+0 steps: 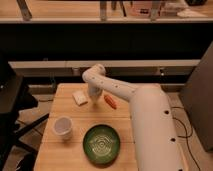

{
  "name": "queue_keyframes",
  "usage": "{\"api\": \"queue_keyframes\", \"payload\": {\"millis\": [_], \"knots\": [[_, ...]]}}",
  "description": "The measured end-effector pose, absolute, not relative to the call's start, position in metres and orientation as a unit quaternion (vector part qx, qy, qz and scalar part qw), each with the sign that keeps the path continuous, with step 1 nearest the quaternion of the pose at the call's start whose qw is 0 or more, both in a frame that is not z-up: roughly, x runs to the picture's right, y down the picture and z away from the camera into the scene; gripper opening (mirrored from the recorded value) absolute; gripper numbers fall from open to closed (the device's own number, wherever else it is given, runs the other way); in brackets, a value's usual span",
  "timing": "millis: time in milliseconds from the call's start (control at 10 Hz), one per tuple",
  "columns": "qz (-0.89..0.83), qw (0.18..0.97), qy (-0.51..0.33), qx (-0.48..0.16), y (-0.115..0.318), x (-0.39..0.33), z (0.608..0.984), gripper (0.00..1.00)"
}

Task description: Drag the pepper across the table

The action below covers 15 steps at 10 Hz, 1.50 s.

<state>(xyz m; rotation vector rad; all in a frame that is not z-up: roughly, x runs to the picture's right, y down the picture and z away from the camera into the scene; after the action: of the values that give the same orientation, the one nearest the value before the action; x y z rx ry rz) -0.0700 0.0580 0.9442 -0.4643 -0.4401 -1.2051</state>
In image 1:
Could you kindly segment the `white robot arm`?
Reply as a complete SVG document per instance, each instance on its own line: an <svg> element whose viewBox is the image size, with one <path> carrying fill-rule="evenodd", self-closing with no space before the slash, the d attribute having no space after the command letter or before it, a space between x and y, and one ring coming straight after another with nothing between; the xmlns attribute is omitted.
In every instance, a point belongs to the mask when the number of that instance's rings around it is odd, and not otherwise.
<svg viewBox="0 0 213 171"><path fill-rule="evenodd" d="M88 95L97 101L105 90L129 103L139 171L186 171L171 107L159 84L133 84L105 76L103 65L83 72Z"/></svg>

